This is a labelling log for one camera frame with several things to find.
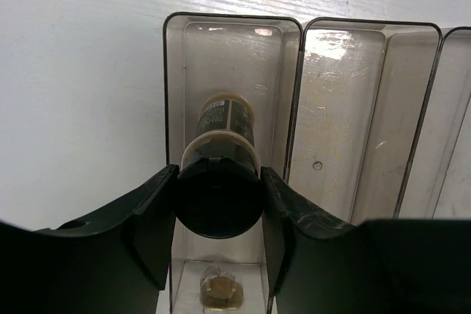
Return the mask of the black-cap labelled spice bottle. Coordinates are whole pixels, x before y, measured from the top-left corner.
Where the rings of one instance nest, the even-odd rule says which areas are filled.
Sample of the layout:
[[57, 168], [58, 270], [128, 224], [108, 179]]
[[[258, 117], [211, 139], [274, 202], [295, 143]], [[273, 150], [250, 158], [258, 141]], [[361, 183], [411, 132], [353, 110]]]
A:
[[180, 222], [206, 238], [227, 239], [263, 212], [255, 114], [241, 95], [222, 91], [202, 105], [196, 136], [181, 159], [173, 203]]

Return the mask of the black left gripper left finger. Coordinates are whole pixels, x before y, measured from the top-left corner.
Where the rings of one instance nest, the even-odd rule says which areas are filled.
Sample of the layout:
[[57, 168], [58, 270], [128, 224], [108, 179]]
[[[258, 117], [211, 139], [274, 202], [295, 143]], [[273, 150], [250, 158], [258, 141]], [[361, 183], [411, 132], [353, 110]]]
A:
[[178, 167], [57, 229], [1, 225], [3, 313], [154, 313], [165, 288]]

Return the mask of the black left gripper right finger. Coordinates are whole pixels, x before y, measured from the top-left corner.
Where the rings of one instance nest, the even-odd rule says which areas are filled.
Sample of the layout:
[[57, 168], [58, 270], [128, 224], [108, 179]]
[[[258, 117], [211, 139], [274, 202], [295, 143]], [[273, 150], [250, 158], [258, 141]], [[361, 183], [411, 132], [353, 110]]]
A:
[[468, 313], [470, 223], [353, 226], [261, 171], [269, 297], [279, 313]]

